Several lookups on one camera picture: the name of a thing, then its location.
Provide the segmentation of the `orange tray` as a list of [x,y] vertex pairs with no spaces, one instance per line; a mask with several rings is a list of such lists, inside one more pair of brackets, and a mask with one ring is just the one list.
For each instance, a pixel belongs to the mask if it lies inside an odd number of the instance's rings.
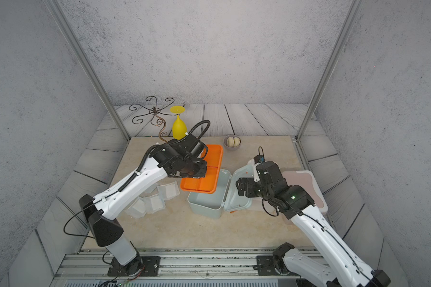
[[223,158],[221,145],[208,145],[208,151],[203,151],[201,156],[207,162],[207,171],[203,178],[184,178],[180,188],[183,191],[213,194],[217,188],[219,172]]

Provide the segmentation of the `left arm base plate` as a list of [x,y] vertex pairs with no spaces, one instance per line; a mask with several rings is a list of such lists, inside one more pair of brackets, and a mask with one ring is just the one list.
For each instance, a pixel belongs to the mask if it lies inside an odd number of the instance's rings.
[[161,257],[150,256],[134,258],[127,265],[121,265],[116,258],[112,259],[107,275],[111,277],[156,277],[159,273]]

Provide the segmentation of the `white pink medicine box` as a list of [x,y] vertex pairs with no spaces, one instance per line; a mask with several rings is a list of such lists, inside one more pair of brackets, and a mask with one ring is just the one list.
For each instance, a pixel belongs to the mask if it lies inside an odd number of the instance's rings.
[[251,159],[248,162],[247,171],[251,173],[250,178],[254,178],[261,185],[261,196],[251,198],[252,204],[249,210],[263,211],[265,208],[268,213],[275,215],[275,208],[268,201],[263,200],[273,198],[280,187],[286,185],[279,166],[266,159],[264,163],[254,165],[254,160]]

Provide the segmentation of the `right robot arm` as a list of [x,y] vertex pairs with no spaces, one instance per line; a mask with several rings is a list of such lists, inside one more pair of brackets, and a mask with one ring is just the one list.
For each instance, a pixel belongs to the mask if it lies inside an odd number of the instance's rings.
[[279,275],[295,273],[317,287],[387,287],[391,280],[383,270],[374,270],[358,257],[324,218],[318,203],[320,189],[310,171],[293,171],[292,180],[273,161],[267,161],[263,148],[248,162],[253,177],[239,178],[239,196],[260,198],[283,214],[311,240],[327,264],[304,255],[290,243],[273,252],[273,265]]

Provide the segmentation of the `grey orange medicine box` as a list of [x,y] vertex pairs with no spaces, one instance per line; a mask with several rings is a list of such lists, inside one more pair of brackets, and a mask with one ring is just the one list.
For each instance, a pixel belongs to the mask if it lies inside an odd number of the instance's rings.
[[221,169],[213,194],[191,192],[187,198],[194,214],[219,219],[222,212],[248,209],[252,199],[238,194],[237,181],[240,178],[254,178],[253,166],[246,165],[234,172]]

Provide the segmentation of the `gauze packet from grey box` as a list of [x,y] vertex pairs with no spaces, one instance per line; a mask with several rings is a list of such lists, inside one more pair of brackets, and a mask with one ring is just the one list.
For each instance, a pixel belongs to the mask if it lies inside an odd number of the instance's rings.
[[151,194],[156,188],[158,187],[157,184],[153,184],[150,187],[148,187],[148,189],[146,191],[144,191],[144,194]]

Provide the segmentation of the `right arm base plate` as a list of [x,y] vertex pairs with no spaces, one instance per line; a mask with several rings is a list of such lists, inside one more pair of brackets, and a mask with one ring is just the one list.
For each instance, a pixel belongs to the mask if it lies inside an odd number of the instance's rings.
[[283,263],[280,257],[274,255],[259,255],[253,269],[259,276],[283,275]]

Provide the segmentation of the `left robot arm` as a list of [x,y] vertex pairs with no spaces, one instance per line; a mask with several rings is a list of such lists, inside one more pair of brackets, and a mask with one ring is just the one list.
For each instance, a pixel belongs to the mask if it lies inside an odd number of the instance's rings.
[[91,238],[105,247],[123,267],[140,268],[140,255],[126,238],[117,221],[123,210],[142,193],[165,178],[203,178],[207,173],[208,147],[200,136],[186,133],[182,139],[172,139],[147,149],[139,166],[117,184],[97,194],[79,200],[80,213],[85,217]]

